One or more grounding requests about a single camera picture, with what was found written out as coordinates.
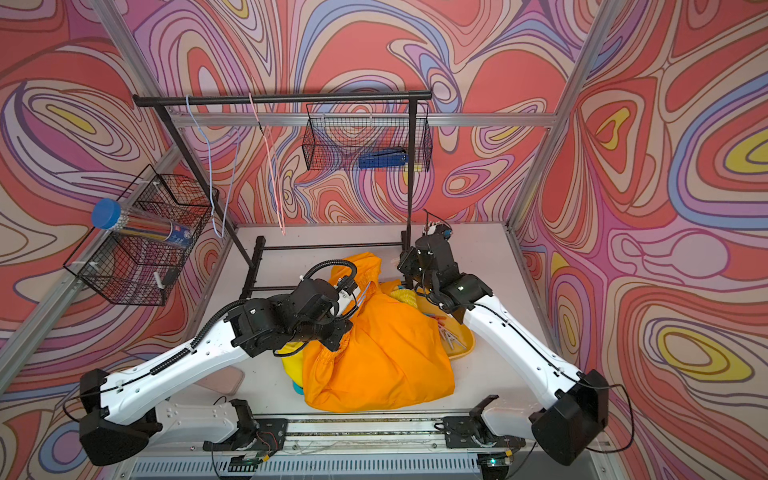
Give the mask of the orange shorts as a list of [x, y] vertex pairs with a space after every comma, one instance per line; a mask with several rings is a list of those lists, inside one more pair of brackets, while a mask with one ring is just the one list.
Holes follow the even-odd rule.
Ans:
[[448, 397], [455, 379], [438, 323], [381, 287], [382, 260], [351, 256], [355, 281], [366, 293], [337, 351], [317, 341], [303, 350], [305, 403], [317, 410], [353, 413], [405, 408]]

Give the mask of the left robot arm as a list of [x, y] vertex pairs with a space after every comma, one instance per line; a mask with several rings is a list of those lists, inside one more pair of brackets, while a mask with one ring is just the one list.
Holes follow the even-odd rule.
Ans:
[[281, 449], [245, 400], [185, 406], [174, 394], [197, 381], [264, 353], [286, 357], [317, 341], [336, 351], [357, 312], [356, 265], [326, 260], [312, 266], [296, 288], [268, 298], [231, 302], [189, 341], [135, 367], [108, 373], [94, 369], [80, 379], [85, 410], [79, 441], [90, 462], [108, 466], [149, 446], [201, 443], [209, 452]]

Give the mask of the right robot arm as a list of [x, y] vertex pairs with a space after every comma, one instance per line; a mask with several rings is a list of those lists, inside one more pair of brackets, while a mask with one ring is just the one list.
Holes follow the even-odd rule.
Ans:
[[607, 429], [613, 384], [597, 370], [585, 372], [565, 360], [514, 317], [500, 295], [516, 268], [462, 268], [450, 233], [439, 225], [416, 240], [401, 254], [399, 271], [429, 304], [467, 326], [520, 376], [535, 399], [524, 417], [533, 439], [552, 460], [571, 465]]

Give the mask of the light blue wire hanger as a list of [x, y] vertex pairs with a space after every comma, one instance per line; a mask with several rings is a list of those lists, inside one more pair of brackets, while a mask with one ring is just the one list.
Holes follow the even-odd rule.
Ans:
[[208, 174], [208, 184], [209, 184], [209, 187], [208, 187], [208, 190], [209, 190], [208, 198], [209, 198], [209, 203], [211, 205], [211, 224], [212, 224], [212, 228], [213, 228], [214, 234], [219, 239], [223, 239], [224, 236], [225, 236], [224, 230], [225, 230], [225, 227], [228, 224], [228, 212], [229, 212], [229, 206], [230, 206], [230, 202], [231, 202], [232, 189], [234, 187], [235, 173], [236, 173], [236, 170], [237, 170], [238, 155], [239, 155], [239, 145], [236, 145], [235, 164], [234, 164], [233, 169], [231, 170], [229, 184], [228, 184], [228, 188], [227, 188], [227, 191], [226, 191], [225, 203], [224, 203], [224, 207], [223, 207], [223, 214], [221, 215], [221, 219], [220, 219], [219, 223], [216, 223], [216, 220], [214, 219], [214, 213], [215, 213], [216, 205], [214, 204], [214, 178], [213, 178], [214, 169], [213, 169], [212, 142], [209, 139], [208, 135], [203, 130], [203, 128], [200, 125], [200, 123], [197, 121], [197, 119], [195, 117], [195, 114], [192, 111], [192, 105], [191, 105], [191, 100], [190, 100], [190, 96], [189, 95], [185, 95], [184, 96], [184, 103], [185, 103], [185, 106], [186, 106], [186, 109], [187, 109], [187, 113], [190, 115], [195, 129], [202, 136], [202, 138], [203, 138], [203, 140], [205, 142], [207, 174]]

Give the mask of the pink clothespin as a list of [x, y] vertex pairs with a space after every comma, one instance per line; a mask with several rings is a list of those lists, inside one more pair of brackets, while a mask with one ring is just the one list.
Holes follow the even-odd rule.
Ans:
[[457, 334], [453, 333], [450, 329], [442, 324], [439, 324], [438, 330], [441, 338], [441, 344], [449, 357], [458, 356], [467, 350], [467, 347], [461, 341], [461, 338]]

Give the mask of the yellow shorts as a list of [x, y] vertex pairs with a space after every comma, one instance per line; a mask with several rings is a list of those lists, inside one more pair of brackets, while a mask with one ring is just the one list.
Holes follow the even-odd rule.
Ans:
[[[400, 303], [404, 303], [413, 308], [418, 307], [417, 294], [410, 289], [406, 289], [400, 282], [393, 280], [383, 283], [379, 286], [382, 293], [394, 298]], [[283, 365], [283, 369], [291, 381], [296, 381], [303, 387], [303, 343], [290, 342], [278, 351]]]

